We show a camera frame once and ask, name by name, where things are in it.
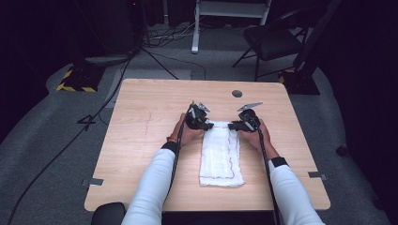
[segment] white towel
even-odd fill
[[[205,133],[203,139],[200,185],[223,187],[243,185],[237,132],[229,130],[229,122],[208,122],[214,124],[214,127]]]

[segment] white sleeve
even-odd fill
[[[169,149],[158,150],[141,178],[122,225],[161,224],[175,157]]]
[[[286,225],[324,224],[315,212],[308,193],[287,165],[268,162],[276,202]]]

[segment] wooden table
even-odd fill
[[[234,90],[241,91],[243,96],[233,97]],[[204,103],[210,109],[207,117],[216,121],[238,120],[238,108],[263,101],[264,104],[254,110],[268,126],[275,148],[307,189],[314,208],[330,207],[321,178],[310,178],[308,174],[317,172],[317,168],[282,84],[126,79],[93,175],[104,182],[90,187],[85,209],[94,211],[102,204],[113,202],[129,207],[145,168],[193,100]],[[264,162],[243,140],[240,168],[245,184],[230,188],[201,187],[202,140],[198,137],[181,150],[164,211],[273,209]]]

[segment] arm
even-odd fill
[[[260,128],[264,135],[264,146],[268,158],[270,179],[276,202],[281,210],[286,224],[324,224],[315,212],[308,193],[299,179],[280,157],[271,143],[269,132],[263,120]],[[240,131],[239,134],[247,139],[262,154],[258,133]]]
[[[169,192],[173,165],[178,151],[177,134],[184,117],[185,114],[181,114],[168,142],[156,152],[146,168],[122,225],[161,224],[163,203]],[[201,134],[203,134],[203,130],[192,130],[185,126],[181,137],[181,146]]]

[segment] right hand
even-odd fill
[[[269,132],[266,127],[266,124],[264,124],[264,121],[262,119],[260,119],[260,129],[263,132],[264,146],[266,147],[266,154],[267,154],[268,160],[279,157],[278,152],[276,151],[276,149],[274,148],[274,146],[271,143],[271,138],[269,136]],[[252,144],[252,146],[254,146],[257,149],[257,151],[260,153],[260,155],[263,155],[263,151],[261,149],[260,137],[257,132],[250,133],[250,132],[245,132],[245,131],[240,130],[239,135],[242,138],[247,139]]]
[[[260,129],[263,132],[264,145],[271,144],[271,139],[270,139],[270,136],[269,136],[268,129],[267,129],[267,127],[264,124],[264,121],[262,119],[260,119]],[[257,151],[260,154],[262,154],[260,137],[259,137],[257,132],[246,132],[246,131],[240,130],[238,133],[239,133],[240,137],[248,140],[249,143],[251,143],[252,146],[255,147],[255,149],[257,149]]]
[[[184,121],[185,118],[185,113],[182,113],[179,116],[179,120],[176,123],[176,126],[173,130],[173,133],[170,135],[170,137],[174,140],[177,140],[178,137],[178,132],[179,128],[181,127],[182,122]],[[194,137],[203,135],[205,133],[204,130],[202,129],[191,129],[188,127],[187,123],[184,124],[184,129],[182,130],[182,136],[181,136],[181,147],[184,146],[185,144],[189,143]]]

